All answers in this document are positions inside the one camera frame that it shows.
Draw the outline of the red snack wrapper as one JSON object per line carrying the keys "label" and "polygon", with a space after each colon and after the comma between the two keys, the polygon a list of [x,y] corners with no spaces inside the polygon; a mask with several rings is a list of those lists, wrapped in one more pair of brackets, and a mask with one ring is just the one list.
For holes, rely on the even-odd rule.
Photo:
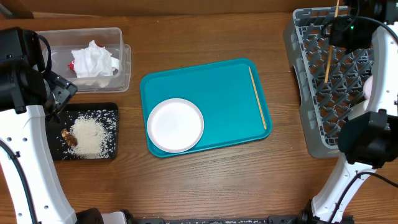
{"label": "red snack wrapper", "polygon": [[74,64],[75,64],[74,60],[68,64],[69,69],[72,70],[73,72],[75,71]]}

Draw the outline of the white napkin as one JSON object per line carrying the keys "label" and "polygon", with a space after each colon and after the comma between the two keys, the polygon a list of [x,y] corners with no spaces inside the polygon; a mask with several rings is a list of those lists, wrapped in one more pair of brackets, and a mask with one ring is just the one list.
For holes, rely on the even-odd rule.
{"label": "white napkin", "polygon": [[75,61],[74,69],[78,78],[93,78],[112,76],[119,70],[119,59],[92,40],[87,48],[71,51]]}

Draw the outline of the brown food scrap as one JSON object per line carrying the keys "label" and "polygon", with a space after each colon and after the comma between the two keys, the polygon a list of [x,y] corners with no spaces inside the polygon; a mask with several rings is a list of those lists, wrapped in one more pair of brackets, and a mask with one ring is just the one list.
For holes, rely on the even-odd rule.
{"label": "brown food scrap", "polygon": [[68,130],[68,129],[63,129],[61,131],[62,134],[62,138],[64,139],[64,141],[66,142],[66,144],[69,147],[75,147],[78,144],[77,139],[75,138],[75,136]]}

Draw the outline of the pink bowl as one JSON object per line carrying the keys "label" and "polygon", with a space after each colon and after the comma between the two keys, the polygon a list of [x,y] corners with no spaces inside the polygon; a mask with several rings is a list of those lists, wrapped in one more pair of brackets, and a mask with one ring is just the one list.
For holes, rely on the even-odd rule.
{"label": "pink bowl", "polygon": [[363,85],[363,91],[365,93],[365,99],[369,99],[371,96],[371,91],[372,91],[372,85],[373,85],[373,76],[371,75],[369,78],[366,79]]}

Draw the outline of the white rice pile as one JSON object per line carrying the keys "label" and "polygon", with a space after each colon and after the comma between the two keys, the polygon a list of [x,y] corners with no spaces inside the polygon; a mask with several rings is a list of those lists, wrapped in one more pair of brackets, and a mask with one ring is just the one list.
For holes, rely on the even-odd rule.
{"label": "white rice pile", "polygon": [[62,129],[68,129],[77,139],[75,147],[69,147],[62,134],[58,135],[63,160],[113,159],[116,156],[118,131],[117,110],[66,111],[60,115]]}

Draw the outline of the white round plate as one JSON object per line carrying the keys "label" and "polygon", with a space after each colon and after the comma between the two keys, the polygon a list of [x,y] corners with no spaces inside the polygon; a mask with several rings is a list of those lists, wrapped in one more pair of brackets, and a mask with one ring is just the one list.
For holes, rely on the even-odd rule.
{"label": "white round plate", "polygon": [[193,148],[200,141],[205,120],[191,101],[171,98],[154,107],[146,128],[149,139],[157,148],[175,154]]}

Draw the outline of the wooden chopstick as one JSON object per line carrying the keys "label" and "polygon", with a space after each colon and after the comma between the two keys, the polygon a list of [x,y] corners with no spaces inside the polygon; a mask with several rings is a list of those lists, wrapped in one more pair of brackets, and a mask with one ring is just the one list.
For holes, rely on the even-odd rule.
{"label": "wooden chopstick", "polygon": [[264,113],[262,111],[262,106],[261,106],[261,102],[259,100],[259,95],[258,95],[258,92],[257,92],[256,83],[254,81],[254,77],[253,77],[252,70],[251,70],[250,66],[248,67],[248,70],[249,70],[249,74],[250,74],[250,77],[251,77],[251,82],[252,82],[252,87],[253,87],[253,90],[254,90],[254,94],[256,96],[256,101],[257,101],[257,105],[258,105],[258,108],[259,108],[259,113],[261,115],[262,125],[263,125],[264,129],[266,130],[267,129],[266,121],[264,119]]}
{"label": "wooden chopstick", "polygon": [[[337,0],[336,1],[334,18],[336,18],[338,16],[339,5],[340,5],[340,0]],[[329,73],[330,73],[330,65],[331,65],[332,55],[333,55],[333,46],[331,44],[329,44],[328,58],[327,58],[328,60],[327,60],[327,65],[326,65],[326,70],[325,70],[324,84],[328,83],[328,77],[329,77]]]}

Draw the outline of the white paper cup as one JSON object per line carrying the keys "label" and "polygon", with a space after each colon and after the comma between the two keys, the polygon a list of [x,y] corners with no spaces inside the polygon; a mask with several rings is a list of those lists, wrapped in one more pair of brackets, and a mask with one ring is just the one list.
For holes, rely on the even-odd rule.
{"label": "white paper cup", "polygon": [[368,104],[369,104],[369,99],[364,100],[358,103],[357,105],[354,105],[351,108],[351,112],[348,115],[348,119],[352,120],[357,118],[358,116],[361,116],[362,114],[365,114]]}

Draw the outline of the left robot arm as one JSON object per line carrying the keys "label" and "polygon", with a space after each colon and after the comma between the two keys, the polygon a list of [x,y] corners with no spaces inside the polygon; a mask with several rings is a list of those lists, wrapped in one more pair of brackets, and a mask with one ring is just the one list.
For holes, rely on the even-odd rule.
{"label": "left robot arm", "polygon": [[13,27],[1,31],[1,169],[18,223],[135,223],[128,210],[75,212],[60,185],[45,124],[78,91],[42,55],[45,37]]}

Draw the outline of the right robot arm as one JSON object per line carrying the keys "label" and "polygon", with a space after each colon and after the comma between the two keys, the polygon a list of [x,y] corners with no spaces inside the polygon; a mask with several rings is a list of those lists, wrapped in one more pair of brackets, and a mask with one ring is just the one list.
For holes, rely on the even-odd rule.
{"label": "right robot arm", "polygon": [[320,193],[297,223],[353,223],[344,211],[364,181],[397,158],[397,1],[345,1],[347,16],[323,25],[329,45],[347,52],[373,48],[371,96],[343,126],[341,156]]}

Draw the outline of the grey dishwasher rack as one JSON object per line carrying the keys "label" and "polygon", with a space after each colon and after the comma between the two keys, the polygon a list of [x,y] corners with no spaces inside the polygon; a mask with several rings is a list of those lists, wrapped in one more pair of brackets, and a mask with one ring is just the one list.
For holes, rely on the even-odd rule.
{"label": "grey dishwasher rack", "polygon": [[373,65],[372,49],[346,54],[344,48],[333,47],[328,83],[324,84],[329,45],[321,29],[334,14],[335,7],[296,9],[283,33],[300,91],[308,153],[318,159],[340,153],[338,135],[351,108],[364,100],[363,85]]}

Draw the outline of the clear plastic bin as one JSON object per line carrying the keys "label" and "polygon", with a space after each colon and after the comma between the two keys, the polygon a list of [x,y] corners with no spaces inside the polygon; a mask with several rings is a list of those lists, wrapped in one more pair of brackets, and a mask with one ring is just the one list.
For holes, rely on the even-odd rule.
{"label": "clear plastic bin", "polygon": [[[49,42],[52,51],[52,71],[72,82],[79,93],[117,93],[129,89],[132,56],[131,48],[123,41],[118,27],[38,31]],[[68,64],[73,61],[73,50],[84,49],[94,40],[111,56],[119,60],[113,75],[78,78]]]}

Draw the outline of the black plastic tray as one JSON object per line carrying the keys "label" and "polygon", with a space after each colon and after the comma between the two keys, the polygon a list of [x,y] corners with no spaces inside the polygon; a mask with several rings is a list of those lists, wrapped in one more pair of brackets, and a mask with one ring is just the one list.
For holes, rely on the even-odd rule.
{"label": "black plastic tray", "polygon": [[115,103],[82,103],[82,104],[68,104],[59,112],[58,120],[51,120],[45,123],[45,130],[47,133],[47,141],[49,144],[52,159],[55,161],[63,160],[63,150],[61,149],[60,141],[57,139],[62,129],[62,122],[60,115],[66,111],[86,111],[86,110],[117,110],[118,106]]}

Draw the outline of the teal serving tray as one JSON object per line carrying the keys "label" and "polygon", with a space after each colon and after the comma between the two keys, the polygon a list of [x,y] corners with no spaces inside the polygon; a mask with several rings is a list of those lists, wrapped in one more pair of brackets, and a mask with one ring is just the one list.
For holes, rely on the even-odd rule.
{"label": "teal serving tray", "polygon": [[[252,87],[256,83],[267,129]],[[200,141],[187,153],[265,139],[272,121],[255,64],[246,58],[213,62],[146,75],[140,83],[144,120],[156,105],[171,98],[191,101],[201,111],[205,128]]]}

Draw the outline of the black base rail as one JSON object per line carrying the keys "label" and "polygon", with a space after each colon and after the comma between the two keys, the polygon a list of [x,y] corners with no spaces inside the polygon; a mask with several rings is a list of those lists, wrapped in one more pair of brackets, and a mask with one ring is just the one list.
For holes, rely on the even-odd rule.
{"label": "black base rail", "polygon": [[302,223],[294,215],[276,215],[267,218],[217,218],[217,219],[188,219],[164,220],[163,218],[137,218],[138,224],[299,224]]}

